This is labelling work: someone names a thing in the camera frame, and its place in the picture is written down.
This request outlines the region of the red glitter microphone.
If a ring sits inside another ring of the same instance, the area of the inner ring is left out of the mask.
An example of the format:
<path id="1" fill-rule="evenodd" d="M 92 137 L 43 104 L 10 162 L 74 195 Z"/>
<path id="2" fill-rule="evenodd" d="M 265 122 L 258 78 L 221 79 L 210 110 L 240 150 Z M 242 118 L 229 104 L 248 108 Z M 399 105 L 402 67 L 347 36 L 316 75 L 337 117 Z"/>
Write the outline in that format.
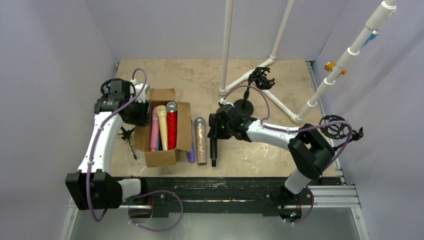
<path id="1" fill-rule="evenodd" d="M 167 112 L 167 148 L 173 150 L 177 146 L 177 103 L 168 102 L 165 109 Z"/>

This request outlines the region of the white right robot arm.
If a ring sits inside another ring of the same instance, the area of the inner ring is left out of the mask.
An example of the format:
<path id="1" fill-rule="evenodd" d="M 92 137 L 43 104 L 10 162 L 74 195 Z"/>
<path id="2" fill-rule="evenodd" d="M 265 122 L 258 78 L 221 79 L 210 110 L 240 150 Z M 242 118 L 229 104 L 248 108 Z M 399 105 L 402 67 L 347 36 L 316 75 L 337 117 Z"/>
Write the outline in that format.
<path id="1" fill-rule="evenodd" d="M 290 152 L 296 169 L 284 188 L 299 194 L 311 181 L 322 176 L 335 156 L 335 150 L 311 124 L 303 127 L 266 125 L 254 117 L 242 117 L 230 104 L 221 105 L 208 117 L 211 154 L 217 153 L 217 141 L 235 138 L 239 141 L 263 143 Z"/>

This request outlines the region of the black microphone with silver band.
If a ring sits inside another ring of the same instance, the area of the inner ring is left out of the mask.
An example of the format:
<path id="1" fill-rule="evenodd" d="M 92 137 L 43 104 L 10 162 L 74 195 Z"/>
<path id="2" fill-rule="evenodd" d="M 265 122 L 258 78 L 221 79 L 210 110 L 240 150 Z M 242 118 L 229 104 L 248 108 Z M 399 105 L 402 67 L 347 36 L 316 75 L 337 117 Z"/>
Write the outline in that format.
<path id="1" fill-rule="evenodd" d="M 218 158 L 218 139 L 217 139 L 217 116 L 216 116 L 216 135 L 215 138 L 209 138 L 210 140 L 210 158 L 211 158 L 211 166 L 216 167 L 217 165 L 217 158 Z"/>

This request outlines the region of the brown cardboard box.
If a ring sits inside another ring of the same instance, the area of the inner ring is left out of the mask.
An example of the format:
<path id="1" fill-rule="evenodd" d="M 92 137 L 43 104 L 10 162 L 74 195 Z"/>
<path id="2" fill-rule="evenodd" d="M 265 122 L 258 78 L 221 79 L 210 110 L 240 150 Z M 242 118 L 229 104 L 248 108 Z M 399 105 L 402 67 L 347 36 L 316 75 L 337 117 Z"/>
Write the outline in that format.
<path id="1" fill-rule="evenodd" d="M 133 146 L 144 152 L 147 167 L 168 167 L 175 165 L 180 159 L 181 152 L 192 150 L 192 114 L 189 102 L 177 101 L 176 106 L 176 146 L 170 150 L 151 151 L 153 133 L 153 109 L 164 106 L 176 100 L 176 91 L 173 88 L 153 88 L 149 93 L 150 124 L 136 126 L 134 130 Z"/>

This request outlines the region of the purple plastic microphone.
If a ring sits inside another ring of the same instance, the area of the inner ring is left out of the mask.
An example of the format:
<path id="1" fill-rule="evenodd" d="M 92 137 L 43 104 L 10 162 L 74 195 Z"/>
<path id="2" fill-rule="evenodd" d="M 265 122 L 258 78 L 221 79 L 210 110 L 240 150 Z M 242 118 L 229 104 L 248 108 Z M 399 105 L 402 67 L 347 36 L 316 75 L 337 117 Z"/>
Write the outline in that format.
<path id="1" fill-rule="evenodd" d="M 196 161 L 196 150 L 195 150 L 195 140 L 194 140 L 194 128 L 193 128 L 193 121 L 190 123 L 190 130 L 191 130 L 191 150 L 188 152 L 188 161 L 190 163 L 194 163 Z"/>

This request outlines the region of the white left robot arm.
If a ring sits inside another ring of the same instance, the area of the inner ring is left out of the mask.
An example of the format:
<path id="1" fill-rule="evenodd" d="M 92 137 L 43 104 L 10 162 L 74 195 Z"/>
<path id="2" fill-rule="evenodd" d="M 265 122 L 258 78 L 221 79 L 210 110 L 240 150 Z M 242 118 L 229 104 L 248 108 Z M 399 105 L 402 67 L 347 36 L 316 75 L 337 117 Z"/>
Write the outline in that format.
<path id="1" fill-rule="evenodd" d="M 151 103 L 148 83 L 113 78 L 101 87 L 94 104 L 94 128 L 84 158 L 65 185 L 79 210 L 116 209 L 122 201 L 137 196 L 142 182 L 135 178 L 119 180 L 110 175 L 113 150 L 123 124 L 149 125 Z"/>

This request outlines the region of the silver rhinestone microphone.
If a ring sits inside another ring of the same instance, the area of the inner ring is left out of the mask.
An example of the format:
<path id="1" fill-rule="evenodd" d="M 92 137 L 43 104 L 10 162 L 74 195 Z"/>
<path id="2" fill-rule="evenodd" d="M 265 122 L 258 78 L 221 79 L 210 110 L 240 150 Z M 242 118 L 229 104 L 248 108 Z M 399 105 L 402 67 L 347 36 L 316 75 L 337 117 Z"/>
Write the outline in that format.
<path id="1" fill-rule="evenodd" d="M 205 124 L 206 122 L 203 117 L 197 117 L 194 121 L 198 165 L 205 165 L 207 163 L 207 134 L 205 130 Z"/>

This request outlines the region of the cream plastic microphone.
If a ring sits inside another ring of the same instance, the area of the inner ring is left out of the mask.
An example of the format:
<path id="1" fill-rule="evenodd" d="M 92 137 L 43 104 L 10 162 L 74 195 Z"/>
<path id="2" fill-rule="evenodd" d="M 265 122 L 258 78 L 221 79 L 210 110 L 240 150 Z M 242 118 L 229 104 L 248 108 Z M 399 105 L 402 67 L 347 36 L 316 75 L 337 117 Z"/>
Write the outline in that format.
<path id="1" fill-rule="evenodd" d="M 165 105 L 159 105 L 156 109 L 156 115 L 159 123 L 159 132 L 161 137 L 162 149 L 168 150 L 168 125 L 167 110 Z"/>

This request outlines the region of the blue plastic microphone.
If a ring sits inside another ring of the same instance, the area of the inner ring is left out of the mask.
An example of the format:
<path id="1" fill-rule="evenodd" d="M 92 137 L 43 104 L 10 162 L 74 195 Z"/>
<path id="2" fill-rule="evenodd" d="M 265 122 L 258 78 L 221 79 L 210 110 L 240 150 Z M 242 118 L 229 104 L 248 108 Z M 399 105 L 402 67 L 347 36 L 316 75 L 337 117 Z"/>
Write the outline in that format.
<path id="1" fill-rule="evenodd" d="M 158 141 L 157 141 L 157 148 L 156 148 L 156 150 L 157 151 L 162 151 L 163 150 L 163 147 L 162 147 L 162 138 L 161 138 L 161 135 L 160 134 L 158 135 Z"/>

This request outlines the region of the pink plastic microphone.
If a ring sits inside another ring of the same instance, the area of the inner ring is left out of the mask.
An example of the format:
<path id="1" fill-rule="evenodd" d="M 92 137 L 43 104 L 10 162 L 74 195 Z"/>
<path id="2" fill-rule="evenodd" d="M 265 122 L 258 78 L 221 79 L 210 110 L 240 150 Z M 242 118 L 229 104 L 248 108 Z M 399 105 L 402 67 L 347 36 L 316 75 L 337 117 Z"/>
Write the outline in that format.
<path id="1" fill-rule="evenodd" d="M 152 110 L 152 124 L 151 124 L 150 144 L 149 144 L 149 149 L 151 152 L 155 152 L 158 149 L 159 135 L 160 135 L 159 120 L 157 115 L 157 107 L 155 106 Z"/>

